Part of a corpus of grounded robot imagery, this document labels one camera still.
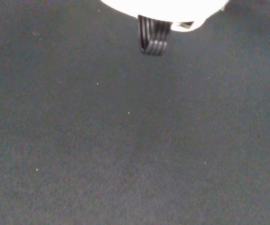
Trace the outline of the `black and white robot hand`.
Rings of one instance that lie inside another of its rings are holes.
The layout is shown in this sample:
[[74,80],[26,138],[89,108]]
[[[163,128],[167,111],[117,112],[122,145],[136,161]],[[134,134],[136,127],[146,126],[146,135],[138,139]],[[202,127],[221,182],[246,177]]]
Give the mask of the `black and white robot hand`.
[[171,31],[191,32],[223,11],[228,0],[103,0],[108,7],[138,19],[140,50],[162,56]]

